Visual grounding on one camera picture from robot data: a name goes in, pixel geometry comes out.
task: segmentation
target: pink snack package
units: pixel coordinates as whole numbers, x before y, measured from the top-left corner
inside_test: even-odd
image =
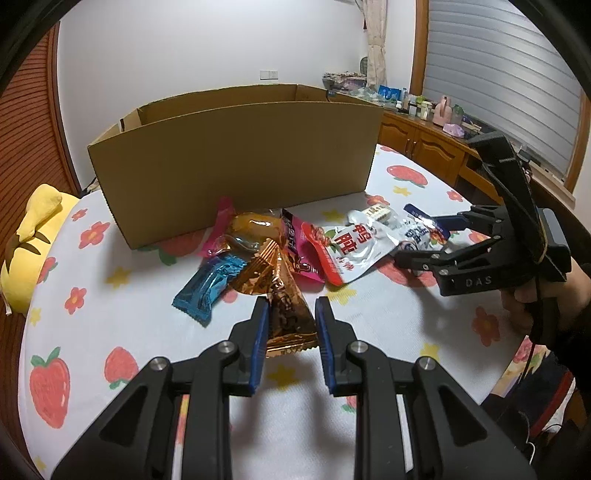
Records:
[[[224,242],[222,240],[235,216],[236,210],[232,199],[222,197],[217,208],[216,223],[212,233],[199,251],[201,257],[215,257],[223,251],[221,246]],[[285,225],[287,237],[285,248],[290,259],[288,262],[290,269],[303,277],[324,283],[318,254],[301,229],[302,221],[285,209],[281,210],[281,220]]]
[[[209,234],[198,253],[200,257],[211,258],[219,253],[216,251],[217,239],[226,232],[226,228],[230,225],[234,215],[236,215],[236,211],[232,199],[230,197],[220,198],[220,202],[217,204],[216,223],[213,225],[212,233]]]
[[[301,229],[302,221],[284,208],[281,209],[281,218],[287,227],[287,249],[294,264],[295,273],[323,283],[318,254]]]

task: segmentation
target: pink bottle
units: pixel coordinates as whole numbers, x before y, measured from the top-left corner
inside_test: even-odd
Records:
[[[443,127],[443,125],[452,122],[451,102],[452,101],[448,96],[443,95],[441,97],[441,102],[435,107],[435,116],[433,117],[433,123],[435,125]]]

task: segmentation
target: person's hand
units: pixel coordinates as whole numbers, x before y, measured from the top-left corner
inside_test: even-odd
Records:
[[[591,301],[591,278],[581,270],[574,258],[571,261],[573,271],[566,274],[565,283],[550,283],[540,280],[542,298],[555,297],[558,300],[558,309],[560,310],[558,329],[562,331],[571,328],[575,318]],[[501,300],[503,308],[511,314],[510,320],[514,329],[524,335],[529,334],[534,321],[531,315],[525,311],[525,303],[537,300],[535,279],[516,288],[514,293],[502,290]]]

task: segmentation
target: curtain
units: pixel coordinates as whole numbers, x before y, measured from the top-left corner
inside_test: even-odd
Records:
[[[363,0],[363,14],[368,28],[368,87],[378,90],[386,85],[386,10],[388,0]]]

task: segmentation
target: wooden wardrobe door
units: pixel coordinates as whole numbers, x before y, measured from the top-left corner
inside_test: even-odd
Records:
[[[0,265],[27,200],[41,183],[76,196],[80,193],[57,98],[58,28],[37,44],[0,97]],[[7,317],[0,306],[0,421],[26,454],[17,406],[24,323],[23,315]]]

